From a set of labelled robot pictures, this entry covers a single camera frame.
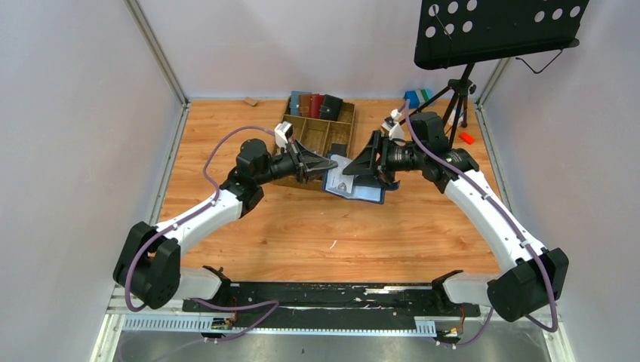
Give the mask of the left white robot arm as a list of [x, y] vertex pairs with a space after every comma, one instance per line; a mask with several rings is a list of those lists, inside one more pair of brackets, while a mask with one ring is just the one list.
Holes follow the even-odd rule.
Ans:
[[264, 141], [242, 143], [236, 165], [213, 195], [172, 219], [150, 225], [138, 222], [128, 232], [112, 274], [128, 297], [158, 309], [172, 299], [213, 300], [228, 278], [211, 267], [189, 268], [182, 258], [219, 228], [250, 213], [264, 196], [263, 185], [292, 176], [306, 183], [338, 163], [288, 142], [285, 152], [271, 155]]

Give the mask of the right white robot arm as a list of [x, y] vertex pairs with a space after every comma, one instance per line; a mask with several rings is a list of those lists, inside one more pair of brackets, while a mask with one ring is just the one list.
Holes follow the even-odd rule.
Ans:
[[516, 220], [489, 186], [475, 159], [449, 143], [439, 115], [417, 113], [405, 125], [409, 140], [374, 131], [343, 174], [392, 189], [398, 185], [396, 173], [421, 172], [462, 210], [500, 267], [497, 275], [452, 271], [436, 278], [433, 283], [440, 300], [487, 306], [505, 321], [527, 318], [549, 332], [556, 331], [556, 302], [569, 266], [566, 253], [561, 248], [548, 249]]

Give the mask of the dark blue card holder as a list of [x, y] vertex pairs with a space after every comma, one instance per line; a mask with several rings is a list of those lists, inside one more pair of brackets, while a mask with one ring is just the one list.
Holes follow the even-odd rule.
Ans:
[[364, 201], [364, 202], [369, 202], [373, 204], [385, 203], [386, 190], [379, 185], [376, 186], [372, 179], [367, 179], [366, 177], [362, 178], [360, 176], [354, 176], [352, 194], [350, 196], [345, 197], [342, 195], [336, 195], [334, 193], [325, 191], [324, 186], [325, 186], [326, 174], [327, 172], [323, 177], [322, 187], [321, 187], [321, 190], [325, 193], [328, 193], [346, 200]]

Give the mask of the white ID card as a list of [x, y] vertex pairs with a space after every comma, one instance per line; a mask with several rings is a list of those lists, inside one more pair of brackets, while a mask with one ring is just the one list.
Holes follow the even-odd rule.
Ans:
[[337, 163], [337, 167], [327, 172], [325, 176], [325, 191], [345, 197], [350, 196], [352, 194], [354, 176], [343, 174], [343, 171], [351, 164], [352, 160], [341, 155], [331, 155], [330, 159]]

